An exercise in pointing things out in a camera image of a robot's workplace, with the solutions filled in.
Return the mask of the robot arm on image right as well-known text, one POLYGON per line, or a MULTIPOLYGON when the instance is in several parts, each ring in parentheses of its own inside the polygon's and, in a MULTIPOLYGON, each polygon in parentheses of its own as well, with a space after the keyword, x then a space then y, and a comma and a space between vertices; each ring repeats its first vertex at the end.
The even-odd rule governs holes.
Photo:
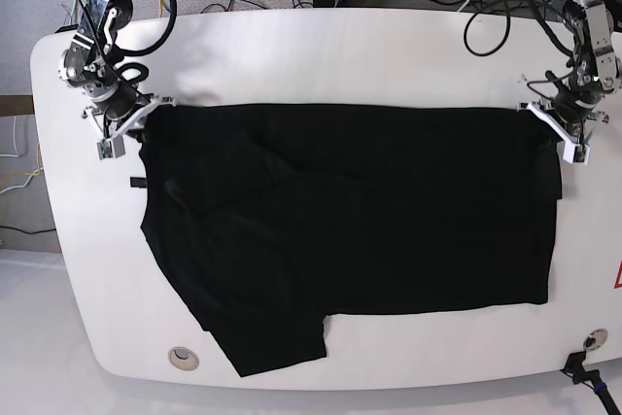
POLYGON ((621 3, 616 0, 564 0, 560 20, 572 34, 573 46, 565 47, 553 32, 534 0, 525 0, 552 45, 567 59, 565 77, 548 71, 543 84, 557 89, 553 97, 542 95, 539 107, 575 141, 586 144, 585 122, 597 105, 621 88, 621 59, 612 45, 619 29, 621 3))

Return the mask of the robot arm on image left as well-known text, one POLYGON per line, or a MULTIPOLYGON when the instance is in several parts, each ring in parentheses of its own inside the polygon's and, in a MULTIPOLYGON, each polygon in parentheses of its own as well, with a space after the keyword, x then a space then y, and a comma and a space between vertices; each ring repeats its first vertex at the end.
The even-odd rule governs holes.
POLYGON ((94 120, 101 145, 109 148, 128 134, 137 138, 147 115, 168 101, 139 89, 150 75, 138 63, 160 49, 173 32, 177 19, 177 0, 168 0, 170 14, 161 35, 139 50, 117 45, 119 32, 133 16, 132 0, 78 0, 82 11, 76 32, 59 64, 60 79, 79 88, 90 100, 84 110, 94 120))

